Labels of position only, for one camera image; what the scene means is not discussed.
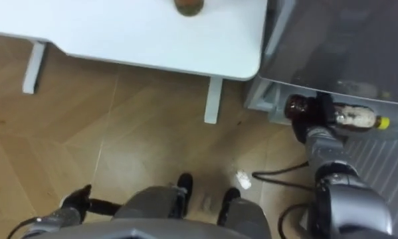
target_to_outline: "table top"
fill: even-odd
[[[267,0],[0,0],[0,35],[53,42],[71,56],[248,80],[258,71]]]

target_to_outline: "brown bottle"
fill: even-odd
[[[312,97],[307,98],[298,94],[291,95],[284,107],[284,115],[288,119],[293,119],[301,114],[310,114],[314,110],[315,101],[316,99]]]
[[[367,131],[371,128],[387,129],[389,118],[377,116],[374,111],[365,106],[351,106],[334,103],[336,125],[352,130]],[[284,115],[293,119],[301,114],[318,115],[318,104],[315,98],[301,95],[291,95],[286,102]]]

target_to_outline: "bottle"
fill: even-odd
[[[179,13],[192,17],[197,15],[203,8],[205,0],[174,0]]]
[[[333,103],[335,124],[352,131],[367,131],[371,128],[387,129],[389,118],[377,116],[369,107],[353,106],[343,103]],[[317,99],[301,95],[291,95],[286,102],[284,115],[288,119],[293,119],[301,114],[311,116],[322,115],[319,111],[323,110],[319,106]]]

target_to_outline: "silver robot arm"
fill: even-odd
[[[27,230],[22,239],[34,238],[38,235],[57,232],[61,228],[76,226],[82,223],[79,211],[72,207],[59,208],[47,216],[36,218],[36,222]]]
[[[323,238],[357,238],[352,234],[364,231],[390,235],[392,219],[386,202],[360,179],[343,143],[330,129],[309,127],[305,146],[316,183],[308,231]]]

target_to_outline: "small round object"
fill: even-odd
[[[174,0],[179,13],[186,17],[197,15],[203,8],[205,0]]]

